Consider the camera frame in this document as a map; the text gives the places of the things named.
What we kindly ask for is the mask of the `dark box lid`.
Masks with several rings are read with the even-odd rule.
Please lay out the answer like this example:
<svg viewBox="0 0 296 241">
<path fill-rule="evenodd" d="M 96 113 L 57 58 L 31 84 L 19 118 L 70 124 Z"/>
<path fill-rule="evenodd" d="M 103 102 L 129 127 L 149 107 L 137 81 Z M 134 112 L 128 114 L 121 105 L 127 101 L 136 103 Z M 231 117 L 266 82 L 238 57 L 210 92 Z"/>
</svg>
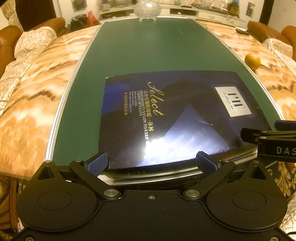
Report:
<svg viewBox="0 0 296 241">
<path fill-rule="evenodd" d="M 105 83 L 98 147 L 110 169 L 152 166 L 249 146 L 243 128 L 270 125 L 235 72 L 120 75 Z"/>
</svg>

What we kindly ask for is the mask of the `open black box base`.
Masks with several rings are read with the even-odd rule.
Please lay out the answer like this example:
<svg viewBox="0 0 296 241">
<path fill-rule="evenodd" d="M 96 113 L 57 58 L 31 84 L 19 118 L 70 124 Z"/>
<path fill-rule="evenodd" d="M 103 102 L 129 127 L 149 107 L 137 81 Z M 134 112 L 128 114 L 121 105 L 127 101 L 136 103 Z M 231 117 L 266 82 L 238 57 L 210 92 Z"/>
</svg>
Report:
<svg viewBox="0 0 296 241">
<path fill-rule="evenodd" d="M 255 145 L 230 149 L 222 153 L 212 154 L 210 159 L 221 162 L 222 160 L 234 161 L 235 164 L 248 162 L 256 157 L 257 148 Z M 127 183 L 158 182 L 161 180 L 172 180 L 193 175 L 200 175 L 197 161 L 193 158 L 185 161 L 178 161 L 152 166 L 125 168 L 125 169 L 105 169 L 99 177 L 105 176 L 107 182 L 114 182 L 115 185 Z"/>
</svg>

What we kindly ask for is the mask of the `orange fruit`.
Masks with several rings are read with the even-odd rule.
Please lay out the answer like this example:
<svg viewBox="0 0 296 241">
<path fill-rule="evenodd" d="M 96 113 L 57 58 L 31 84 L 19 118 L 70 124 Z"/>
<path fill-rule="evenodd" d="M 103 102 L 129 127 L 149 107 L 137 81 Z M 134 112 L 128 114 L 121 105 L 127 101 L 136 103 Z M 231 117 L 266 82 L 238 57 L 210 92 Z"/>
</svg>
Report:
<svg viewBox="0 0 296 241">
<path fill-rule="evenodd" d="M 244 62 L 252 71 L 256 71 L 261 65 L 260 58 L 251 53 L 245 56 Z"/>
</svg>

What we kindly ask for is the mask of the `black remote control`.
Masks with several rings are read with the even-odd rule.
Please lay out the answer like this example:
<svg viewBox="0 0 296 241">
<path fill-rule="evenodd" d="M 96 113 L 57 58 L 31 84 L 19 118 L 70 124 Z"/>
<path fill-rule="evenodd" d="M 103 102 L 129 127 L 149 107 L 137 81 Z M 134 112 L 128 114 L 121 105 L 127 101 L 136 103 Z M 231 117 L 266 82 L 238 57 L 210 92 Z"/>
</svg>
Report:
<svg viewBox="0 0 296 241">
<path fill-rule="evenodd" d="M 236 28 L 235 30 L 238 34 L 241 34 L 241 35 L 247 35 L 247 36 L 250 35 L 250 33 L 246 29 Z"/>
</svg>

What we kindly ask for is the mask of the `green desk mat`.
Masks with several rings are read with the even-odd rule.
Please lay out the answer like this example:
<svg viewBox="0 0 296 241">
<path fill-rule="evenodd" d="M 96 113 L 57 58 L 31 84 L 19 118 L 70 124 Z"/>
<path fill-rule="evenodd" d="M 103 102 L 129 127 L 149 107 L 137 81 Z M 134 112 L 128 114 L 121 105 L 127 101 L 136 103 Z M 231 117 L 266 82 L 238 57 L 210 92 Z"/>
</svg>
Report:
<svg viewBox="0 0 296 241">
<path fill-rule="evenodd" d="M 187 18 L 103 23 L 58 106 L 46 157 L 56 165 L 104 153 L 113 186 L 200 174 L 199 151 L 237 163 L 256 146 L 242 128 L 282 119 L 266 88 L 212 31 Z"/>
</svg>

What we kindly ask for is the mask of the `white tv cabinet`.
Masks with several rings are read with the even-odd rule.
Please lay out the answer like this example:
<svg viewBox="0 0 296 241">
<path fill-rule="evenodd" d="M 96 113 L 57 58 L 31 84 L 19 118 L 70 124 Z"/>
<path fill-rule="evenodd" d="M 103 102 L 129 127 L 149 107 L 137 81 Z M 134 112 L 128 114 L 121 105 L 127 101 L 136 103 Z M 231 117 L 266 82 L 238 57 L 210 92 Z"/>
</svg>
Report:
<svg viewBox="0 0 296 241">
<path fill-rule="evenodd" d="M 121 8 L 111 8 L 108 11 L 100 11 L 102 19 L 135 16 L 134 7 L 125 6 Z M 210 21 L 231 26 L 241 26 L 246 23 L 238 16 L 231 15 L 226 11 L 212 11 L 211 9 L 200 9 L 195 6 L 177 6 L 173 4 L 161 4 L 161 13 L 159 16 L 181 16 L 184 18 L 193 18 L 195 20 Z"/>
</svg>

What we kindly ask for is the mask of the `white lace sofa cover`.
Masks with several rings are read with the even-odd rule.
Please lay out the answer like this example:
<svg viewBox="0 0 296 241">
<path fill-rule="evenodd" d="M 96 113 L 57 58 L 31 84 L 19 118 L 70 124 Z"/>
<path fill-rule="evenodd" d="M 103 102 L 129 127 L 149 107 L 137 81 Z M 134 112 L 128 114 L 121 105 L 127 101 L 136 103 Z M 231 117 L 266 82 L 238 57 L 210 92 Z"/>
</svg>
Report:
<svg viewBox="0 0 296 241">
<path fill-rule="evenodd" d="M 16 60 L 7 65 L 1 77 L 1 114 L 25 72 L 56 37 L 48 27 L 37 29 L 36 36 L 30 41 L 28 36 L 20 37 L 15 49 Z"/>
</svg>

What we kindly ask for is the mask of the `black mesh bin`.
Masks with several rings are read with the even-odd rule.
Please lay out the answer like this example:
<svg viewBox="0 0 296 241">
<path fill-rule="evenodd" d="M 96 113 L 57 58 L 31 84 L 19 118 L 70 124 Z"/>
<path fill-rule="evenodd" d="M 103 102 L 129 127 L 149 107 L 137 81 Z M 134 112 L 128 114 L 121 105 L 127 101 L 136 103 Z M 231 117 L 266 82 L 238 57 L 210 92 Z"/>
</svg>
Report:
<svg viewBox="0 0 296 241">
<path fill-rule="evenodd" d="M 86 28 L 86 23 L 87 23 L 86 14 L 74 16 L 70 20 L 70 32 L 75 32 L 77 30 Z"/>
</svg>

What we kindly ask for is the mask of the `orange bag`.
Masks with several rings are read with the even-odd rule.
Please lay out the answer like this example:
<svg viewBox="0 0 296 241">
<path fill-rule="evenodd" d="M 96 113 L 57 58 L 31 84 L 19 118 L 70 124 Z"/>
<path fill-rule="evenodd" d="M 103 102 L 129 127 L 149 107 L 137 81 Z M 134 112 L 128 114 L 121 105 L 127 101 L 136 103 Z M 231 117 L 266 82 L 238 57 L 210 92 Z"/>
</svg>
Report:
<svg viewBox="0 0 296 241">
<path fill-rule="evenodd" d="M 86 27 L 93 27 L 96 25 L 99 25 L 99 21 L 97 20 L 95 15 L 93 15 L 93 12 L 89 11 L 87 15 Z"/>
</svg>

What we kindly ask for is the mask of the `brown leather sofa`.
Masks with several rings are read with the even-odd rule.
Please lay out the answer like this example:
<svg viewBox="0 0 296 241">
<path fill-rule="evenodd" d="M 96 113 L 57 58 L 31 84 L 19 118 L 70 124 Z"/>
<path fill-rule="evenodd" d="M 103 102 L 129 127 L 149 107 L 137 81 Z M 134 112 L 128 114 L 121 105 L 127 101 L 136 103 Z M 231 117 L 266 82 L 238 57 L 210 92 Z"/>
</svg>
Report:
<svg viewBox="0 0 296 241">
<path fill-rule="evenodd" d="M 29 41 L 37 34 L 37 29 L 48 27 L 51 28 L 57 37 L 68 33 L 64 18 L 53 18 L 37 25 L 27 32 L 22 32 L 17 26 L 9 25 L 1 29 L 1 76 L 8 64 L 16 60 L 15 49 L 20 37 L 29 37 Z"/>
</svg>

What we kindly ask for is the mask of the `crystal glass lidded bowl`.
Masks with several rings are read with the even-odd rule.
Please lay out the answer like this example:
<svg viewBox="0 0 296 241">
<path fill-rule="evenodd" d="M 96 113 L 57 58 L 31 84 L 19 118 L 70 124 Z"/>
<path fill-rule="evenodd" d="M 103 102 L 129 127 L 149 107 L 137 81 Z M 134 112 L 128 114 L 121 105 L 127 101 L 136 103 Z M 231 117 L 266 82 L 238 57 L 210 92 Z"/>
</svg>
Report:
<svg viewBox="0 0 296 241">
<path fill-rule="evenodd" d="M 157 17 L 161 14 L 162 8 L 158 1 L 138 1 L 134 6 L 133 11 L 139 18 L 139 21 L 153 20 L 156 21 Z"/>
</svg>

